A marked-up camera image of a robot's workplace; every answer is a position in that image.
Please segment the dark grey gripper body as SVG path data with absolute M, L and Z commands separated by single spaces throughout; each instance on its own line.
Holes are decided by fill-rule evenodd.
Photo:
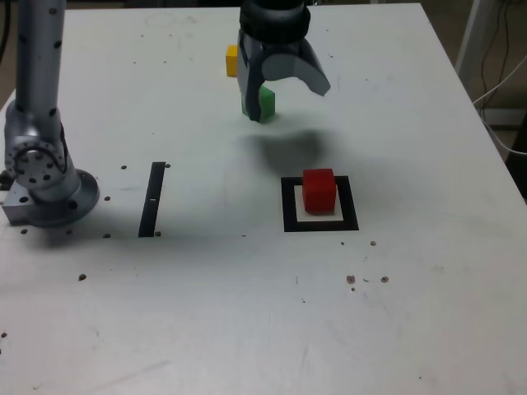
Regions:
M 261 40 L 252 38 L 250 36 L 245 37 L 245 48 L 249 50 L 250 53 L 260 53 L 260 52 L 286 52 L 286 53 L 299 53 L 300 47 L 304 42 L 304 39 L 294 41 L 288 44 L 270 44 L 265 43 Z

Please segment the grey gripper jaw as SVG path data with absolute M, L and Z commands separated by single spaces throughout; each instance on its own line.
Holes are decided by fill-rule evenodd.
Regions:
M 302 43 L 299 53 L 270 52 L 263 60 L 265 81 L 295 77 L 316 95 L 325 96 L 330 83 L 309 43 Z
M 237 81 L 243 109 L 251 121 L 259 122 L 262 108 L 259 89 L 264 83 L 262 73 L 264 51 L 262 43 L 249 35 L 238 37 Z

